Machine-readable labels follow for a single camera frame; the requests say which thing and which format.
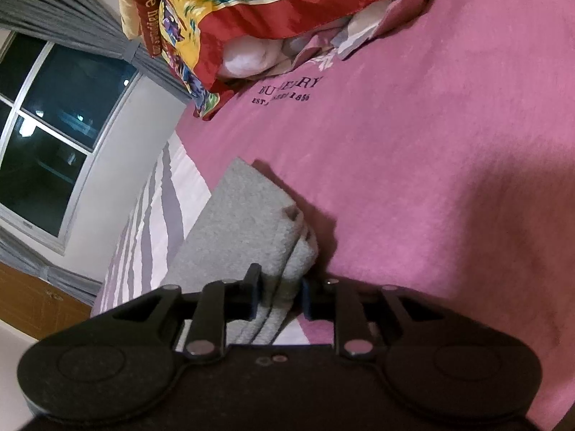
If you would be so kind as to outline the grey pants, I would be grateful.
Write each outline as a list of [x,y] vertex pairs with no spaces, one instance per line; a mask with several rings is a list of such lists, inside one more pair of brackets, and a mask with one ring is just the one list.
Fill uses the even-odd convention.
[[289,315],[301,277],[319,253],[295,201],[234,159],[171,261],[164,282],[199,292],[216,280],[240,280],[261,266],[263,297],[252,321],[234,321],[232,343],[270,344]]

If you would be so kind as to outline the striped pink bed sheet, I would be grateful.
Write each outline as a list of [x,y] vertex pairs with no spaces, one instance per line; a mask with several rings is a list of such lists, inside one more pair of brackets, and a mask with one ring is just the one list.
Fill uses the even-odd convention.
[[522,339],[543,430],[574,402],[574,0],[430,0],[347,59],[186,111],[93,309],[157,288],[233,159],[284,188],[331,275],[401,285]]

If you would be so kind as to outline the brown wooden door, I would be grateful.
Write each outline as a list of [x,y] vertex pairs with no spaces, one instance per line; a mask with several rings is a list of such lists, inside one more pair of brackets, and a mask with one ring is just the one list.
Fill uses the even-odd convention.
[[91,307],[32,275],[1,264],[1,320],[44,339],[89,318]]

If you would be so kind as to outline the left grey curtain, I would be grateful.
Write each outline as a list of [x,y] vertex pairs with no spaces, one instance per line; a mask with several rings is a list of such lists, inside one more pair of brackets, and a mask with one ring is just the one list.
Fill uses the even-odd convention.
[[95,304],[101,282],[55,265],[5,229],[0,231],[0,247],[3,264],[35,276],[86,305]]

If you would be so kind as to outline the grey curtain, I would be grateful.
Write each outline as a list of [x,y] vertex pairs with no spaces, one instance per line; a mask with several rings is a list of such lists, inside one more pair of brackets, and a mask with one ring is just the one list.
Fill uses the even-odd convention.
[[149,56],[140,38],[129,40],[119,19],[101,0],[1,0],[1,27],[123,60],[180,101],[191,102],[190,93],[164,59]]
[[86,305],[95,304],[101,282],[55,265],[5,229],[0,231],[0,247],[3,264],[35,276]]

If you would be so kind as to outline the white pillow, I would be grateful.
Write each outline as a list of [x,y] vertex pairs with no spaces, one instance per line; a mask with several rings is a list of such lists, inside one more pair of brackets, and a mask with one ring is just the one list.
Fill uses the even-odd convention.
[[221,79],[259,79],[289,72],[305,61],[334,51],[345,57],[375,35],[391,0],[378,0],[351,17],[343,17],[288,39],[242,36],[224,46]]

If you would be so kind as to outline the right grey curtain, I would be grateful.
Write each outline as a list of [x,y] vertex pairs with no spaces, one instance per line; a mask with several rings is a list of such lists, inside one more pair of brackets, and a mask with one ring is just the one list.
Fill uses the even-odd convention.
[[119,19],[101,0],[1,0],[1,27],[123,60],[180,101],[191,102],[190,93],[164,59],[149,56],[140,38],[129,40]]

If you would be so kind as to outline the window with white frame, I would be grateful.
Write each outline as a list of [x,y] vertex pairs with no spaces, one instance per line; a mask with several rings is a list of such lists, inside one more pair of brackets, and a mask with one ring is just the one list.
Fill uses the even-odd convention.
[[123,60],[1,33],[1,217],[63,253],[100,143],[137,81]]

